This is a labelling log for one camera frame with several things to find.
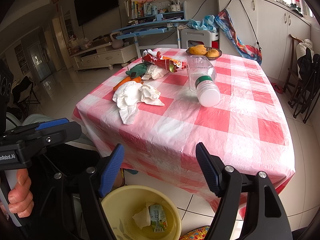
hand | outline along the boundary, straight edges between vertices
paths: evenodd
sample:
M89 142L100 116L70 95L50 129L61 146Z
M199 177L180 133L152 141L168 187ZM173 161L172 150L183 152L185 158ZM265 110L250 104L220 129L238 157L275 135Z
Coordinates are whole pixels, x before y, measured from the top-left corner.
M17 171L17 184L9 192L9 210L17 213L20 218L28 217L34 206L33 195L30 192L31 179L27 169Z

green plush toy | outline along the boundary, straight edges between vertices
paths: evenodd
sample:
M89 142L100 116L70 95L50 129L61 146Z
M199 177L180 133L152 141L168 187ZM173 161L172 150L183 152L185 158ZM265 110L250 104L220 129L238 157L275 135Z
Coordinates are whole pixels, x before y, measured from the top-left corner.
M139 63L135 65L132 69L126 71L125 73L130 76L132 79L136 77L143 76L148 68L148 64L146 63Z

red and white tablecloth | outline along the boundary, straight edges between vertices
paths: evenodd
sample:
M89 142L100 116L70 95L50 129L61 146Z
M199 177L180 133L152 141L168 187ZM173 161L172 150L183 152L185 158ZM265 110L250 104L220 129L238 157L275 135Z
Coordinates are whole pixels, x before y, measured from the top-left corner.
M184 49L155 49L186 61ZM132 62L129 68L141 59ZM187 70L147 81L161 92L165 106L139 104L132 125L124 125L113 87L126 77L126 68L82 99L73 119L86 126L102 156L117 143L125 147L122 167L135 169L206 199L214 210L219 199L209 191L195 157L203 142L209 153L239 172L265 171L279 193L295 173L288 124L279 100L256 61L223 54L211 61L217 71L221 100L201 106L188 87ZM244 205L245 196L241 198Z

silver bolt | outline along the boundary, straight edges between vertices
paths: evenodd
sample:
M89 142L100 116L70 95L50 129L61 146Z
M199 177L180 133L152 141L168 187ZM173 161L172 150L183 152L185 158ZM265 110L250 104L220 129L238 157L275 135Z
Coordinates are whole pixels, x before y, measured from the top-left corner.
M233 172L233 171L235 170L235 169L234 169L232 166L230 166L230 165L225 166L224 169L225 169L227 172Z
M58 173L56 173L56 174L54 175L54 178L55 178L55 179L61 179L61 177L62 177L62 174L61 174L60 172L58 172Z
M87 173L94 173L96 171L95 167L89 167L87 168Z
M259 172L259 176L260 176L261 178L266 178L266 177L267 177L267 174L266 174L264 171L260 171L260 172Z

red slipper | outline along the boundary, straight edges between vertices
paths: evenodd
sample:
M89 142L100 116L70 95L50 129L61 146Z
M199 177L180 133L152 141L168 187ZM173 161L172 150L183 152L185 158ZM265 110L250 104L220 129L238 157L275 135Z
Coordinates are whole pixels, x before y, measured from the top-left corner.
M276 83L271 83L271 85L276 92L278 92L279 94L283 93L283 89L279 87Z

